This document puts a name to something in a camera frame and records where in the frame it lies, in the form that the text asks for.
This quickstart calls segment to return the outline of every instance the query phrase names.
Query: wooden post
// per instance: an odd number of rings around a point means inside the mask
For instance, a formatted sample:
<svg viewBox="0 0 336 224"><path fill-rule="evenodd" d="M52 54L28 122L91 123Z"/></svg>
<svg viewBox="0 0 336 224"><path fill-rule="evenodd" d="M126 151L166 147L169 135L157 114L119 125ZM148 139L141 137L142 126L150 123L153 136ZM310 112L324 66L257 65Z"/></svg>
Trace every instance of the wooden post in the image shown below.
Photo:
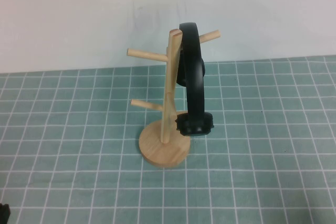
<svg viewBox="0 0 336 224"><path fill-rule="evenodd" d="M175 29L169 32L168 49L167 49L167 65L166 65L166 80L164 86L164 99L163 99L163 114L161 124L161 137L160 141L164 144L169 142L170 131L172 128L171 114L175 106L172 106L171 97L175 97L175 86L177 78L177 70L179 68L180 48L182 42L181 30Z"/></svg>

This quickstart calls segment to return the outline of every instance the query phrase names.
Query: green cutting mat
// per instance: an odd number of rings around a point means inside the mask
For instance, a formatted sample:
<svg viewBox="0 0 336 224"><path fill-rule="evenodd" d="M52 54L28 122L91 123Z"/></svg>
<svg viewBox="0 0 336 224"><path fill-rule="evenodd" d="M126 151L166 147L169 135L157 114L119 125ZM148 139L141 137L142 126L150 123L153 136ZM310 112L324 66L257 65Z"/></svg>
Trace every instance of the green cutting mat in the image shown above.
<svg viewBox="0 0 336 224"><path fill-rule="evenodd" d="M336 223L336 57L206 64L215 128L174 169L143 160L164 66L0 75L9 223ZM176 108L187 108L176 88Z"/></svg>

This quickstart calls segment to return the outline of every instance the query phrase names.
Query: black headphones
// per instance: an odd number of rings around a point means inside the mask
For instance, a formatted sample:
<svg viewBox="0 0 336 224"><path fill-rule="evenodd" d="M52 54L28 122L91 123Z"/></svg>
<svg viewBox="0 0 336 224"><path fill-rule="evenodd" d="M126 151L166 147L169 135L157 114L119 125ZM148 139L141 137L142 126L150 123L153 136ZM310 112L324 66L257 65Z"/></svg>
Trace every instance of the black headphones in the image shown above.
<svg viewBox="0 0 336 224"><path fill-rule="evenodd" d="M207 135L214 127L213 117L204 111L204 61L196 23L180 24L182 49L177 83L187 90L188 113L179 114L177 129L184 136Z"/></svg>

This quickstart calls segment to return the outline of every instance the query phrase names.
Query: ear cup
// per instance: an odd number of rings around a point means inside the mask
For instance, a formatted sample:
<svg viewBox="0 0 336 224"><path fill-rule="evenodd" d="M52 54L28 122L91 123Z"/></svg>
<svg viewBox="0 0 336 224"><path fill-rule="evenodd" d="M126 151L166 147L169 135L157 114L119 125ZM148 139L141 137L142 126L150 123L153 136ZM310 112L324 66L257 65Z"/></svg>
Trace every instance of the ear cup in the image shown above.
<svg viewBox="0 0 336 224"><path fill-rule="evenodd" d="M213 117L210 113L205 112L203 120L193 123L189 120L188 113L180 114L176 119L177 130L184 136L201 136L210 133L214 127Z"/></svg>
<svg viewBox="0 0 336 224"><path fill-rule="evenodd" d="M204 112L204 61L195 23L180 24L183 33L177 83L186 87L188 113L177 116L177 129L182 135L206 135L214 127L213 117Z"/></svg>

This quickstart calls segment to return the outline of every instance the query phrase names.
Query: white grid line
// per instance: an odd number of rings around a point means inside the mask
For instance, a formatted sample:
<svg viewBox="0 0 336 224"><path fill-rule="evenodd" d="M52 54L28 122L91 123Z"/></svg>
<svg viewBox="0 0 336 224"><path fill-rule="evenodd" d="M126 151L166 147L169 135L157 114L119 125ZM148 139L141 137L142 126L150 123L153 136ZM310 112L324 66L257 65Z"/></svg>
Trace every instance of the white grid line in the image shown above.
<svg viewBox="0 0 336 224"><path fill-rule="evenodd" d="M255 63L253 62L253 69L254 69L254 73L256 73L256 66L255 66ZM259 93L259 97L260 97L260 100L261 100L261 95L260 95L260 89L258 87L258 93ZM261 109L264 111L264 105L263 103L261 103ZM265 113L263 113L263 116L264 116L264 120L265 122L267 121L266 120L266 116L265 116ZM277 168L277 163L275 162L275 156L274 156L274 152L273 152L273 147L272 147L272 142L271 142L271 138L270 138L270 134L269 134L269 131L268 131L268 127L266 127L266 131L267 131L267 136L268 136L268 141L269 141L269 146L270 146L270 149L271 149L271 156L273 157L273 162L274 162L274 166L275 166L275 171L276 171L276 174L277 174L277 181L278 181L278 184L279 184L279 188L280 188L280 196L281 196L281 202L282 202L282 206L285 207L285 201L284 201L284 196L282 194L282 188L281 188L281 183L280 183L280 179L279 179L279 172L278 172L278 168ZM287 216L287 212L285 212L285 219L286 219L286 224L288 224L288 216Z"/></svg>
<svg viewBox="0 0 336 224"><path fill-rule="evenodd" d="M130 98L130 91L131 91L131 78L129 80L129 89L128 89L128 100ZM129 101L127 101L126 111L128 112L129 107ZM127 114L125 117L125 126L124 126L124 132L123 132L123 138L122 138L122 145L121 145L121 157L120 157L120 164L119 164L119 171L118 171L118 181L117 181L117 192L115 193L115 202L114 202L114 212L113 212L113 224L115 224L115 216L116 216L116 207L117 207L117 201L118 201L118 190L119 190L119 183L120 183L120 172L121 172L121 164L122 164L122 155L123 155L123 149L124 149L124 139L125 139L125 133L126 133L126 123L127 123Z"/></svg>
<svg viewBox="0 0 336 224"><path fill-rule="evenodd" d="M311 73L310 66L309 66L309 62L307 63L307 65L308 65L309 72ZM291 72L293 72L292 64L290 63L289 66L290 66L290 70L291 70ZM315 83L315 80L314 80L313 77L312 77L312 79L313 79L313 83L314 83L314 86L315 86L314 88L316 89L317 94L320 94L319 90L316 88L316 83ZM323 103L322 103L321 98L319 98L319 100L320 100L320 103L321 103L322 108L323 108L323 110L324 110L324 105L323 105ZM307 117L306 112L304 111L303 113L305 114L306 121L308 122L308 117ZM326 114L325 111L324 111L324 116L325 116L325 118L327 118L327 122L328 122L328 125L329 125L330 132L331 132L332 137L334 138L334 142L335 142L335 144L336 144L335 136L334 136L334 133L333 133L332 128L331 128L331 126L330 126L329 118L328 118L328 116L327 116L327 114ZM313 136L313 134L312 134L312 130L311 130L309 124L308 124L308 129L309 129L309 133L310 133L310 135ZM314 145L315 152L318 153L318 150L317 150L317 148L316 148L315 141L313 141L313 145ZM324 170L319 155L317 155L317 159L318 159L318 161L319 161L319 164L320 164L321 169ZM331 196L331 193L330 193L329 185L328 185L328 183L327 183L327 179L326 179L326 177L325 177L325 173L324 173L324 171L322 171L322 174L323 174L324 182L325 182L325 184L326 184L326 186L327 186L327 189L328 189L328 194L329 194L329 198L330 198L330 201L331 201L331 205L332 205L332 207L334 208L334 213L335 213L335 215L336 215L336 209L335 209L335 206L334 206L334 203L333 203L333 200L332 200L332 196Z"/></svg>
<svg viewBox="0 0 336 224"><path fill-rule="evenodd" d="M112 96L112 84L113 84L113 77L114 77L113 74L112 74L112 81L111 81L110 99L111 99L111 96ZM100 146L99 159L98 159L98 167L97 167L97 171L96 171L96 178L95 178L95 181L94 181L95 185L93 187L93 194L92 194L92 199L91 199L91 210L90 210L90 215L89 215L89 223L91 223L91 218L92 218L93 202L95 200L95 194L96 194L96 188L97 188L97 180L98 180L98 169L100 167L101 152L102 152L103 146L104 146L104 136L105 136L105 132L106 132L107 119L108 119L108 113L106 113L105 126L104 126L104 132L103 132L103 137L102 137L103 140L102 140L101 146Z"/></svg>
<svg viewBox="0 0 336 224"><path fill-rule="evenodd" d="M278 84L277 84L277 80L275 80L275 85L277 87L277 90L278 90L278 93L279 92L279 87L278 87ZM309 210L309 216L310 216L310 220L311 220L311 223L314 224L314 220L313 220L313 217L312 217L312 213L311 213L311 208L310 208L310 205L309 205L309 202L308 202L308 197L307 197L307 193L306 193L306 189L305 189L305 185L303 183L303 178L302 178L302 173L301 173L301 170L300 170L300 166L299 166L299 161L298 161L298 158L296 156L296 151L295 151L295 147L294 147L294 143L293 143L293 139L291 137L291 133L290 133L290 130L289 130L289 125L288 125L288 122L287 122L287 117L285 116L285 121L286 121L286 125L287 125L287 131L288 131L288 134L289 134L289 138L290 138L290 142L291 142L291 146L292 146L292 149L294 151L294 155L295 155L295 161L296 161L296 164L298 166L298 169L299 169L299 173L300 173L300 179L301 179L301 183L302 183L302 187L303 187L303 192L304 192L304 197L306 199L306 202L307 202L307 206L308 206L308 210Z"/></svg>
<svg viewBox="0 0 336 224"><path fill-rule="evenodd" d="M66 118L66 122L65 124L67 124L68 122L68 119L69 119L69 113L67 113L67 118ZM53 174L51 175L51 179L50 179L50 182L49 182L49 186L48 186L48 192L47 192L47 196L46 196L46 199L45 199L45 203L44 203L44 207L43 207L43 211L42 211L42 216L41 216L41 221L40 221L40 224L42 224L43 222L43 218L44 218L44 214L45 214L45 211L46 211L46 207L47 207L47 203L48 203L48 198L49 198L49 195L50 195L50 189L51 189L51 183L53 182L53 178L54 178L54 175L55 175L55 171L56 171L56 166L57 166L57 162L58 162L58 159L59 159L59 153L60 153L60 150L61 150L61 147L62 147L62 143L63 143L63 139L64 139L64 134L65 134L65 127L64 127L64 130L63 130L63 133L62 133L62 138L60 140L60 143L59 143L59 147L58 147L58 151L57 151L57 155L56 155L56 160L55 160L55 164L54 164L54 170L53 170Z"/></svg>
<svg viewBox="0 0 336 224"><path fill-rule="evenodd" d="M223 103L223 94L222 94L222 89L220 89L221 95L220 97L222 98L222 109L223 109L223 118L224 118L224 129L225 129L225 139L226 139L226 148L227 148L227 154L228 154L228 161L229 161L229 166L230 166L230 175L231 175L231 190L233 194L233 203L234 203L234 209L235 209L235 218L236 222L238 223L238 213L237 213L237 206L236 206L236 196L235 196L235 190L234 190L234 184L233 184L233 176L232 176L232 166L231 166L231 157L230 157L230 150L229 150L229 143L228 143L228 138L227 138L227 131L226 131L226 119L225 119L225 110L224 110L224 103Z"/></svg>
<svg viewBox="0 0 336 224"><path fill-rule="evenodd" d="M6 122L6 128L7 128L7 126L8 126L9 120L10 120L11 117L12 117L12 113L13 113L13 110L14 110L14 108L15 108L15 104L16 104L16 102L17 102L17 99L16 99L16 101L14 102L14 105L13 105L13 108L12 108L12 112L11 112L9 118L8 118L8 121ZM5 137L5 134L6 134L6 128L5 128L5 130L4 130L4 133L3 133L3 135L2 135L2 138L1 138L1 140L0 140L0 144L1 144L1 142L3 141L3 138ZM14 167L16 158L17 158L17 156L18 156L18 152L19 152L19 149L20 149L20 146L21 146L21 143L22 143L22 139L23 139L23 137L24 137L24 134L25 134L25 130L24 130L24 132L22 133L22 137L21 137L21 139L20 139L19 146L18 146L17 151L16 151L16 153L15 153L15 156L14 156L14 159L13 159L13 163L12 163L12 165L10 166L10 170L9 170L8 175L7 175L7 179L6 179L6 183L5 183L5 188L6 188L7 184L8 184L10 173L11 173L13 167ZM2 196L1 196L1 199L0 199L0 202L3 201L3 197L4 197L4 195L5 195L5 193L3 192L3 193L2 193Z"/></svg>
<svg viewBox="0 0 336 224"><path fill-rule="evenodd" d="M89 114L87 113L85 124L87 124L88 118L89 118ZM84 135L85 135L85 130L86 130L86 126L84 127L84 130L83 130L82 140L81 140L80 147L79 147L79 153L81 153L81 150L82 150L82 147L83 147L83 139L84 139ZM67 219L68 219L69 207L70 207L72 192L73 192L73 188L74 188L73 186L74 186L74 183L75 183L75 180L76 180L76 176L77 176L79 157L80 157L80 155L78 155L77 161L76 161L76 169L75 169L75 173L74 173L74 178L72 179L72 183L71 183L71 190L70 190L70 195L69 195L69 200L68 200L67 212L66 212L65 219L64 219L64 224L67 222Z"/></svg>
<svg viewBox="0 0 336 224"><path fill-rule="evenodd" d="M238 68L237 68L237 64L235 64L235 67L236 67L236 73L237 73L237 82L238 82L238 89L239 89L239 96L240 96L240 102L241 102L241 107L243 108L244 110L244 105L243 105L243 100L242 100L242 93L241 93L241 89L240 89L240 86L239 86L239 78L238 78ZM249 153L251 154L251 146L250 146L250 141L249 141L249 136L248 136L248 131L247 131L247 124L246 124L246 119L245 119L245 113L243 113L243 118L244 118L244 123L245 123L245 132L246 132L246 137L247 137L247 143L248 143L248 151ZM254 177L254 183L255 185L257 185L257 179L256 179L256 172L255 172L255 169L254 169L254 164L253 164L253 160L252 160L252 156L250 155L250 160L251 160L251 164L252 164L252 171L253 171L253 177ZM260 219L261 219L261 224L264 224L264 221L263 221L263 215L261 214L261 207L260 207L260 199L259 199L259 193L256 192L257 194L257 199L258 199L258 206L259 206L259 214L260 214Z"/></svg>
<svg viewBox="0 0 336 224"><path fill-rule="evenodd" d="M7 187L8 190L24 190L26 187ZM48 188L47 187L27 187L28 189L34 189L34 190L45 190L47 191ZM125 188L121 188L122 190L139 190L139 187L125 187ZM146 190L158 190L158 189L163 189L163 187L143 187L143 189ZM185 190L185 187L164 187L164 189L167 190ZM188 189L192 189L192 190L206 190L207 187L188 187ZM221 190L232 190L232 187L210 187L210 189L221 189ZM280 190L279 187L234 187L235 190ZM282 190L302 190L302 187L282 187ZM55 188L51 188L51 190L70 190L70 188L62 188L62 187L55 187ZM92 188L85 188L85 187L74 187L73 190L82 190L82 191L92 191ZM96 190L116 190L116 187L99 187L96 188ZM326 187L310 187L310 188L306 188L306 190L327 190Z"/></svg>
<svg viewBox="0 0 336 224"><path fill-rule="evenodd" d="M148 85L149 85L149 67L147 69L147 94L146 94L146 101L148 100ZM147 108L145 109L145 119L144 119L144 128L146 127L146 116L147 116ZM142 187L142 171L143 171L143 157L141 158L141 173L140 173L140 190L139 190L139 203L138 203L138 219L137 224L140 221L140 207L141 207L141 187Z"/></svg>
<svg viewBox="0 0 336 224"><path fill-rule="evenodd" d="M56 87L55 95L54 95L54 98L53 98L53 100L52 100L52 102L51 102L51 106L50 106L49 114L48 114L48 116L47 116L47 121L49 120L49 117L50 117L51 108L53 107L53 104L54 104L54 101L55 101L56 92L57 92L57 89L58 89L58 87L59 87L59 83L60 83L60 78L58 78L58 82L57 82L57 87ZM27 185L26 185L26 189L25 189L24 196L23 196L23 199L22 199L21 209L20 209L20 212L19 212L19 214L18 214L17 221L16 221L17 224L19 223L20 216L21 216L21 213L22 213L22 207L23 207L24 202L25 202L25 199L26 199L26 195L27 195L27 187L28 187L28 185L29 185L29 183L30 183L31 176L32 176L32 174L33 174L33 170L34 170L34 167L35 167L35 165L36 165L37 158L38 158L38 153L39 153L40 148L41 148L41 146L42 146L42 139L43 139L43 136L44 136L45 133L46 133L46 129L47 129L47 121L46 121L45 126L44 126L44 130L43 130L42 138L41 138L41 140L39 141L39 145L38 145L38 149L37 149L36 157L35 157L35 159L34 159L33 166L31 167L31 170L30 170L30 174L29 174L29 178L28 178L28 183L27 183Z"/></svg>

